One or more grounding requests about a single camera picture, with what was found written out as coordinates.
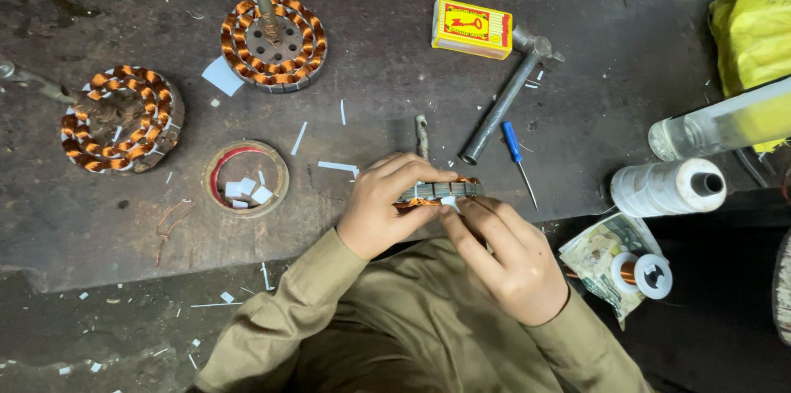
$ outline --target hand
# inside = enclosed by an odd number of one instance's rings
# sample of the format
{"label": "hand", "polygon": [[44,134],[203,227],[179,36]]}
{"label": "hand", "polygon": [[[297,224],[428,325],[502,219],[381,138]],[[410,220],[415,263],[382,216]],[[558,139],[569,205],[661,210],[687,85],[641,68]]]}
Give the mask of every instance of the hand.
{"label": "hand", "polygon": [[370,260],[408,237],[439,214],[440,206],[418,206],[399,215],[401,193],[422,182],[452,182],[456,172],[440,171],[413,153],[394,154],[361,172],[336,228],[354,254]]}
{"label": "hand", "polygon": [[[544,234],[494,198],[459,197],[456,204],[465,221],[450,206],[441,206],[442,225],[505,312],[531,327],[557,316],[569,287]],[[494,254],[476,237],[485,239]]]}

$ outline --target screwdriver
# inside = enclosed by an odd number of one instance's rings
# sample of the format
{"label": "screwdriver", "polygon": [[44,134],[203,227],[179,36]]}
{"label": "screwdriver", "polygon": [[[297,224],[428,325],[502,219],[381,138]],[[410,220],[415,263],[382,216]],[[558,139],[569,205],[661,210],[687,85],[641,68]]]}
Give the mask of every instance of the screwdriver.
{"label": "screwdriver", "polygon": [[530,187],[528,176],[524,173],[524,169],[522,168],[522,155],[519,154],[519,141],[517,140],[516,133],[513,132],[511,122],[502,123],[502,132],[505,135],[505,142],[508,144],[508,149],[511,151],[511,159],[519,166],[519,171],[522,173],[522,178],[524,178],[524,184],[528,185],[530,198],[533,199],[533,206],[535,206],[536,211],[538,211],[539,206],[538,203],[536,203],[536,196],[533,195],[533,188]]}

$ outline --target stained surface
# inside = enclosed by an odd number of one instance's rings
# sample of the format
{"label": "stained surface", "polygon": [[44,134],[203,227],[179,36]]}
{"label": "stained surface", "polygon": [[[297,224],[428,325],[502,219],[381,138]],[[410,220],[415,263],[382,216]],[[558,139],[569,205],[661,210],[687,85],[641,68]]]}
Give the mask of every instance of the stained surface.
{"label": "stained surface", "polygon": [[[600,213],[611,206],[603,195],[609,175],[655,160],[646,142],[652,123],[703,105],[704,95],[720,97],[706,27],[711,0],[460,0],[512,12],[567,58],[538,89],[524,88],[508,115],[533,151],[524,168],[536,213],[500,138],[478,166],[456,158],[516,55],[496,61],[430,49],[435,0],[300,0],[328,34],[318,80],[287,95],[242,86],[229,98],[200,75],[219,56],[220,24],[240,1],[0,0],[0,49],[16,63],[72,88],[116,64],[141,65],[171,79],[186,107],[167,157],[143,175],[110,178],[68,162],[57,135],[64,105],[7,88],[0,265],[23,269],[36,289],[51,292],[299,255],[335,223],[352,189],[350,172],[318,162],[362,169],[414,150],[420,114],[436,166],[453,162],[528,220]],[[302,143],[290,155],[303,122]],[[201,184],[214,153],[243,138],[277,149],[291,176],[282,205],[253,220],[223,215]],[[739,180],[734,187],[753,187],[723,159],[715,162],[730,182]],[[157,223],[184,198],[195,206],[156,268]],[[430,225],[417,236],[440,233]]]}

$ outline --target hammer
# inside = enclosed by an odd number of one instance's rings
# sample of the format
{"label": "hammer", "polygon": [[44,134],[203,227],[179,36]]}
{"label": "hammer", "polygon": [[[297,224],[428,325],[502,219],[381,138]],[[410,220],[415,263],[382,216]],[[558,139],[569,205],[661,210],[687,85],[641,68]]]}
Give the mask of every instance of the hammer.
{"label": "hammer", "polygon": [[478,164],[478,158],[483,152],[483,148],[487,146],[492,133],[502,123],[502,118],[536,64],[541,62],[544,66],[550,66],[553,63],[559,64],[566,61],[566,58],[558,52],[552,53],[552,44],[543,36],[534,36],[520,26],[516,26],[513,29],[512,37],[513,48],[526,56],[522,60],[522,64],[519,64],[519,68],[511,77],[508,85],[505,86],[505,90],[503,90],[492,110],[483,120],[483,124],[475,131],[475,135],[472,136],[467,149],[459,154],[459,158],[464,160],[466,164],[472,166]]}

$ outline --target person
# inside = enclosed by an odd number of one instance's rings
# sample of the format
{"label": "person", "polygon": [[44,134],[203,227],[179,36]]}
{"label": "person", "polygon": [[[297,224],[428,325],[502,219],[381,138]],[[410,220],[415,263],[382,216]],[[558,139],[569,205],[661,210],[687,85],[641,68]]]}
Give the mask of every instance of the person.
{"label": "person", "polygon": [[[651,391],[569,289],[544,235],[488,196],[392,206],[452,182],[414,154],[358,175],[337,227],[244,303],[195,378],[225,391]],[[370,260],[440,216],[447,239]],[[488,243],[491,254],[482,243]]]}

